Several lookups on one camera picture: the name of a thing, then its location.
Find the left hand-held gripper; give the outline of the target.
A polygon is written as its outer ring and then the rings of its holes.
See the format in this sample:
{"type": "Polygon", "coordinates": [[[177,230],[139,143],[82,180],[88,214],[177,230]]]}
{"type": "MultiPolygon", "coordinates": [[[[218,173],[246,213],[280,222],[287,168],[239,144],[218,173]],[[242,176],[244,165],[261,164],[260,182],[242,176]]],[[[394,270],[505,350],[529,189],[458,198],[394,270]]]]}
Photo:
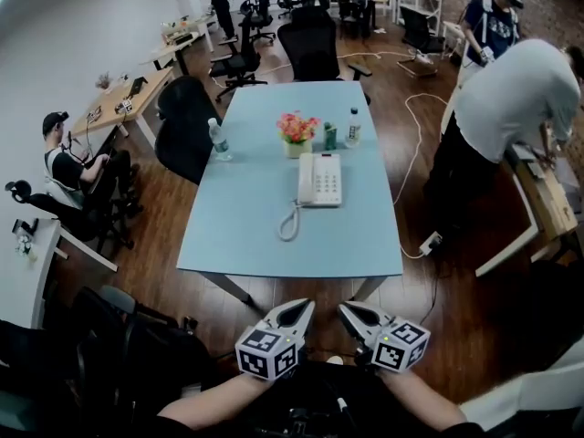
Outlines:
{"type": "Polygon", "coordinates": [[[298,365],[300,349],[311,327],[316,303],[308,298],[288,301],[267,313],[269,325],[292,325],[289,329],[271,328],[258,322],[235,343],[239,371],[260,380],[276,381],[298,365]]]}

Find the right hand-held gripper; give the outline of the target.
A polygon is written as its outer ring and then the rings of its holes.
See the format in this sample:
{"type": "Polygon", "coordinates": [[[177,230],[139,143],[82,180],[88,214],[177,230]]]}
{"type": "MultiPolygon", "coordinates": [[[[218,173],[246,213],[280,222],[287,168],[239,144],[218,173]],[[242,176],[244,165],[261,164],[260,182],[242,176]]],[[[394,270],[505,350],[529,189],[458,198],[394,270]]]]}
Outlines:
{"type": "Polygon", "coordinates": [[[431,332],[411,321],[394,319],[381,307],[346,301],[338,307],[341,323],[358,342],[359,365],[372,365],[403,373],[424,355],[431,332]]]}

